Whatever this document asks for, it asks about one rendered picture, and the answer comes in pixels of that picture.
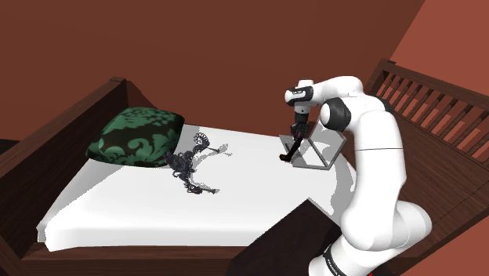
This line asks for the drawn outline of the dark wooden bed white mattress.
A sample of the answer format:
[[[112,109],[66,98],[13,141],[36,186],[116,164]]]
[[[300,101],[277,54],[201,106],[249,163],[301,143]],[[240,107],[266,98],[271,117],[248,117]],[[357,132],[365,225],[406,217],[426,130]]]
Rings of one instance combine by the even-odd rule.
[[[402,252],[424,257],[446,234],[489,213],[489,96],[389,61],[364,93],[392,108],[406,182],[431,232]],[[279,159],[290,136],[205,128],[187,192],[169,165],[145,168],[85,155],[124,109],[155,108],[113,78],[0,154],[0,253],[9,276],[309,276],[342,234],[355,189],[353,135],[329,170]]]

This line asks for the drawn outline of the green patterned pillow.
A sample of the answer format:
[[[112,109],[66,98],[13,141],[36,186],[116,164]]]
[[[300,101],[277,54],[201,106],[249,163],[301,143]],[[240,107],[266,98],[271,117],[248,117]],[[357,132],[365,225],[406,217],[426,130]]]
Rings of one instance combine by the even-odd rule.
[[[98,162],[145,168],[165,166],[178,145],[185,119],[171,111],[129,107],[115,116],[88,146]]]

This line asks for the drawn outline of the black elongated object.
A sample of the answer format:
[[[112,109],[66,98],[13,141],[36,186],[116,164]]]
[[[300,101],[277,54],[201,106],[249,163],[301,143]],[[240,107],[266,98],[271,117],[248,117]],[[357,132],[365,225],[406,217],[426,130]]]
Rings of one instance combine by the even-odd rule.
[[[296,138],[296,139],[292,136],[292,139],[294,140],[294,143],[288,149],[288,153],[279,155],[279,159],[284,161],[284,162],[290,162],[291,161],[292,156],[299,149],[299,146],[303,140],[303,138],[301,136]]]

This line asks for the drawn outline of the black ornate metal figure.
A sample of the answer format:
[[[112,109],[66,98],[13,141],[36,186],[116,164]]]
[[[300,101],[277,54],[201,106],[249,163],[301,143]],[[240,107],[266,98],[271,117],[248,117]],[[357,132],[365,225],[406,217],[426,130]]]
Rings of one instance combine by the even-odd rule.
[[[196,154],[209,149],[210,142],[204,133],[196,133],[194,135],[195,146],[190,151],[180,152],[178,154],[165,154],[165,163],[173,170],[172,175],[183,181],[184,187],[188,193],[201,194],[203,191],[215,194],[216,189],[202,188],[190,181],[193,169],[193,158]]]

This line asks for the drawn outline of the grey open laptop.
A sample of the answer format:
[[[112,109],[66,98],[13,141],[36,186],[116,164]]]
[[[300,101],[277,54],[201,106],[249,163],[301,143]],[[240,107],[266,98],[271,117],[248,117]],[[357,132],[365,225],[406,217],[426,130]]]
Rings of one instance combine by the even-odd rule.
[[[329,170],[345,143],[346,138],[342,133],[326,129],[317,121],[289,163],[296,168]]]

